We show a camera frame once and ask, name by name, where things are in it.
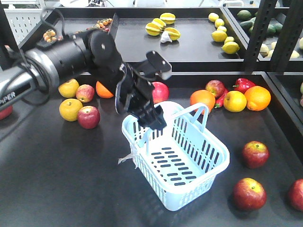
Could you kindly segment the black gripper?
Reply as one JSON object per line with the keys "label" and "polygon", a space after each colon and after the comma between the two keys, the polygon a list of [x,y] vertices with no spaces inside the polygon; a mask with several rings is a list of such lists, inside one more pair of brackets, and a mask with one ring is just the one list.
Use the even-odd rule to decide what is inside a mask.
{"label": "black gripper", "polygon": [[126,63],[120,65],[119,73],[121,78],[118,79],[115,93],[117,113],[129,113],[137,118],[142,127],[163,130],[167,126],[164,111],[160,105],[153,106],[151,84],[137,76]]}

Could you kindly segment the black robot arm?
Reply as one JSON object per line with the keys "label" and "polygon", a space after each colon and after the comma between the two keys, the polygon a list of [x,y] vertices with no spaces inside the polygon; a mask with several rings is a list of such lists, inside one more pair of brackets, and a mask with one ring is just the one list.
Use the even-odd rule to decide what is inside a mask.
{"label": "black robot arm", "polygon": [[151,80],[122,60],[110,34],[90,30],[26,52],[4,52],[9,67],[0,74],[1,110],[35,90],[50,93],[88,72],[114,93],[118,113],[133,115],[142,127],[165,126],[162,109],[154,106]]}

